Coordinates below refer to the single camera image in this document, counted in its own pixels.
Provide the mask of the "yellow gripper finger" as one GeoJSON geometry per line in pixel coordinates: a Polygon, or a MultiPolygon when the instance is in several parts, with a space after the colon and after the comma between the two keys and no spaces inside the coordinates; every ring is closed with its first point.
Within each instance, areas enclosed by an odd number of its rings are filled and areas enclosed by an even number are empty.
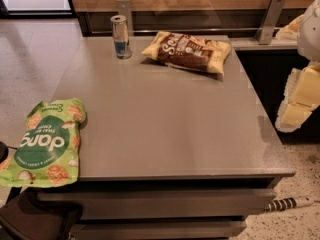
{"type": "Polygon", "coordinates": [[[303,70],[293,68],[277,112],[276,129],[284,133],[294,132],[319,106],[320,63],[311,63],[303,70]]]}
{"type": "Polygon", "coordinates": [[[303,15],[300,15],[294,20],[292,20],[289,24],[281,28],[276,33],[275,38],[277,40],[296,40],[302,18],[303,15]]]}

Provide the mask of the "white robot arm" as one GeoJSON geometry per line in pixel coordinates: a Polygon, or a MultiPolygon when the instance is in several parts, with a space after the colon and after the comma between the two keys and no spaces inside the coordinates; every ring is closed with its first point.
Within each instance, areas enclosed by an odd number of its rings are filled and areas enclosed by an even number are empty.
{"type": "Polygon", "coordinates": [[[320,0],[315,0],[276,34],[278,40],[295,40],[298,54],[309,60],[302,70],[293,68],[287,78],[275,127],[291,133],[320,106],[320,0]]]}

